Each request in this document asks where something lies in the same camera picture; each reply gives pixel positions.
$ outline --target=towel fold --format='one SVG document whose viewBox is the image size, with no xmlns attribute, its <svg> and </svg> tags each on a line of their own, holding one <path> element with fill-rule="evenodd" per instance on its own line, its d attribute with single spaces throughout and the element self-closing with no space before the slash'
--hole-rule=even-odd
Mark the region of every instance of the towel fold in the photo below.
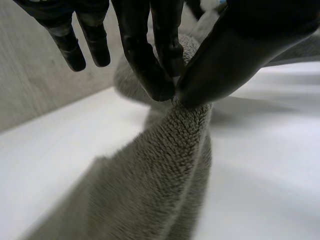
<svg viewBox="0 0 320 240">
<path fill-rule="evenodd" d="M 184 60 L 199 44 L 182 35 Z M 28 240 L 187 240 L 196 226 L 211 166 L 211 105 L 158 103 L 127 61 L 117 90 L 149 104 L 145 130 L 112 157 L 100 157 Z"/>
</svg>

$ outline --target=white table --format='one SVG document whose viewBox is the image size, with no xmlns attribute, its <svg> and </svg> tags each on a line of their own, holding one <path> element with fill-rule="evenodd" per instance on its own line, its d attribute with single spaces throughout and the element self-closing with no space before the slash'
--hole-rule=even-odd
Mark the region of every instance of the white table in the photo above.
<svg viewBox="0 0 320 240">
<path fill-rule="evenodd" d="M 21 236 L 147 112 L 110 88 L 0 134 L 0 239 Z M 196 240 L 320 239 L 320 62 L 261 69 L 215 104 L 211 136 Z"/>
</svg>

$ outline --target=gray towel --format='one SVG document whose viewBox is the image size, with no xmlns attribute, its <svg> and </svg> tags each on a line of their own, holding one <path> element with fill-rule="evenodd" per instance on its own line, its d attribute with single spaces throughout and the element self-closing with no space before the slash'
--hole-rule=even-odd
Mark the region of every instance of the gray towel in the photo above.
<svg viewBox="0 0 320 240">
<path fill-rule="evenodd" d="M 199 44 L 187 36 L 180 41 L 188 62 Z M 114 156 L 97 159 L 29 240 L 192 236 L 211 166 L 211 105 L 188 110 L 176 100 L 152 101 L 125 60 L 115 83 L 126 97 L 151 105 L 146 129 Z"/>
</svg>

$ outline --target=black robotic finger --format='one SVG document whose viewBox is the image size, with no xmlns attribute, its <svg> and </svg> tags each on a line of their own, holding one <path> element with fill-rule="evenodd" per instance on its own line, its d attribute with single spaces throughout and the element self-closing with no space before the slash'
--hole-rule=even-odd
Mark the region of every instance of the black robotic finger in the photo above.
<svg viewBox="0 0 320 240">
<path fill-rule="evenodd" d="M 106 12 L 77 12 L 76 16 L 95 65 L 97 67 L 109 65 L 111 59 L 107 43 L 107 33 L 103 24 Z"/>
<path fill-rule="evenodd" d="M 112 0 L 118 19 L 126 59 L 144 90 L 155 101 L 166 101 L 175 94 L 172 79 L 157 61 L 147 41 L 149 0 Z"/>
<path fill-rule="evenodd" d="M 270 27 L 227 7 L 178 81 L 181 102 L 192 108 L 227 97 L 318 26 L 315 20 Z"/>
<path fill-rule="evenodd" d="M 86 61 L 71 25 L 73 8 L 67 1 L 14 0 L 45 27 L 68 66 L 75 72 L 86 68 Z"/>
<path fill-rule="evenodd" d="M 184 49 L 179 43 L 178 27 L 183 0 L 151 0 L 153 34 L 161 65 L 170 77 L 178 77 L 184 69 Z"/>
<path fill-rule="evenodd" d="M 86 68 L 84 55 L 79 47 L 71 19 L 56 27 L 46 27 L 70 69 L 79 72 Z"/>
</svg>

